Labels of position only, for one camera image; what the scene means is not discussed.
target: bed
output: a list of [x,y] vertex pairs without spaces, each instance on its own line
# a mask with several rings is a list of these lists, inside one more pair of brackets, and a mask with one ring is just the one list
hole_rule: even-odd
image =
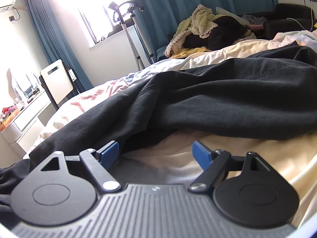
[[[245,58],[254,53],[279,48],[296,41],[317,52],[317,32],[278,33],[273,40],[246,40],[221,50],[196,53],[186,59],[166,59],[146,69],[108,81],[68,100],[48,121],[29,153],[52,133],[105,99],[126,90],[155,74],[220,63],[230,58]],[[210,149],[223,149],[244,156],[255,151],[270,163],[298,192],[301,202],[293,220],[300,226],[317,212],[317,133],[290,140],[255,140],[216,136],[193,130],[178,130],[154,146],[122,154],[111,167],[121,183],[183,183],[188,185],[202,172],[193,159],[191,145],[202,141]],[[239,173],[231,172],[229,177]]]

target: vanity table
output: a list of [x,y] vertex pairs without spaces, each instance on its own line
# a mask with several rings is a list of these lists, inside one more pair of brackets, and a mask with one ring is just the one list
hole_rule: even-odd
[[42,91],[1,132],[19,158],[33,146],[55,112],[47,93]]

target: chair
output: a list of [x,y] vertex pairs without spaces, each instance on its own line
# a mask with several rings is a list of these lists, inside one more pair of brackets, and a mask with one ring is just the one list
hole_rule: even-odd
[[60,59],[41,70],[39,79],[56,110],[65,97],[79,94]]

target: garment steamer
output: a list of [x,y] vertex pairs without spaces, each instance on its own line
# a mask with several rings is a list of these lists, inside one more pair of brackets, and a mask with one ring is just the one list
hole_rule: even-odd
[[[120,12],[120,7],[123,6],[124,4],[127,4],[127,3],[131,4],[132,6],[130,6],[128,11],[125,14],[122,15],[121,12]],[[112,2],[109,5],[109,9],[114,10],[113,22],[114,23],[120,22],[124,32],[126,33],[126,36],[128,38],[128,41],[129,41],[129,44],[131,46],[131,49],[132,49],[132,52],[133,52],[133,56],[134,56],[134,59],[135,59],[136,65],[137,65],[137,70],[140,71],[140,70],[145,69],[145,67],[144,67],[143,61],[142,61],[139,53],[137,52],[137,49],[136,49],[136,47],[135,47],[135,45],[134,45],[134,43],[132,41],[132,38],[131,38],[131,36],[130,36],[127,28],[126,28],[126,23],[125,23],[125,21],[123,19],[124,16],[128,15],[129,13],[131,14],[130,18],[132,20],[133,25],[136,26],[137,35],[139,36],[139,39],[141,41],[142,46],[143,46],[143,44],[145,46],[143,48],[144,48],[145,52],[147,53],[147,55],[149,56],[151,64],[154,63],[154,60],[153,60],[153,56],[154,55],[151,52],[150,46],[149,46],[149,44],[148,44],[148,42],[147,42],[147,40],[146,40],[146,38],[145,38],[145,36],[144,36],[144,34],[142,32],[140,24],[139,24],[135,14],[134,14],[134,10],[136,10],[137,8],[139,8],[141,12],[143,12],[143,10],[144,10],[143,7],[139,7],[137,1],[132,1],[132,0],[126,1],[124,3],[121,3],[120,5],[117,5],[115,2]]]

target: plastic bag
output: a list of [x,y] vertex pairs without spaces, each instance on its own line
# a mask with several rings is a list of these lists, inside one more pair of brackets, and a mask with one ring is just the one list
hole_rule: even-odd
[[242,19],[250,22],[251,25],[263,25],[264,22],[267,22],[267,19],[264,17],[255,17],[252,15],[243,14]]

